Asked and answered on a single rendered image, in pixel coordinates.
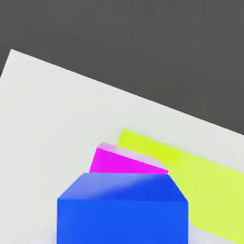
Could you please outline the small blue cube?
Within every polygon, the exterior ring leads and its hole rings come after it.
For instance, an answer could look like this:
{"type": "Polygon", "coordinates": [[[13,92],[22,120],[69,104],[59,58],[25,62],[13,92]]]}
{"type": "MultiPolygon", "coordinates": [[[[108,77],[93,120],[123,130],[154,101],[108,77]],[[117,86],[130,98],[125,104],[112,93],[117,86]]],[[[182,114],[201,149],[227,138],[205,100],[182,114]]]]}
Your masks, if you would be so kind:
{"type": "Polygon", "coordinates": [[[83,173],[57,200],[57,244],[188,244],[188,201],[167,174],[83,173]]]}

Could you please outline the small magenta cube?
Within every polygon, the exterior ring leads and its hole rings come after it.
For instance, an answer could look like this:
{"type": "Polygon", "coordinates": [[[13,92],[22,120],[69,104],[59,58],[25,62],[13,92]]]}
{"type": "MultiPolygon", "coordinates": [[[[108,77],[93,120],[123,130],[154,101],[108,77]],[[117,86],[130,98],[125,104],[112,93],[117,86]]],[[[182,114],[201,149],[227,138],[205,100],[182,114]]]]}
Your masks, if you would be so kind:
{"type": "Polygon", "coordinates": [[[102,142],[96,148],[89,172],[168,174],[169,170],[155,158],[102,142]]]}

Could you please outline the large yellow box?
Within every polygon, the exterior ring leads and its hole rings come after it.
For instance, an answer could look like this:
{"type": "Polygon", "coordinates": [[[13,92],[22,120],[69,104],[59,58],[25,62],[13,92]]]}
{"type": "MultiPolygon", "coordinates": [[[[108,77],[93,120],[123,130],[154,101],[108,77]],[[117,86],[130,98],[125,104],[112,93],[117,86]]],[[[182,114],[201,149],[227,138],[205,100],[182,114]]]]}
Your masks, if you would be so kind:
{"type": "Polygon", "coordinates": [[[194,227],[244,244],[244,173],[123,129],[117,145],[158,159],[189,202],[194,227]]]}

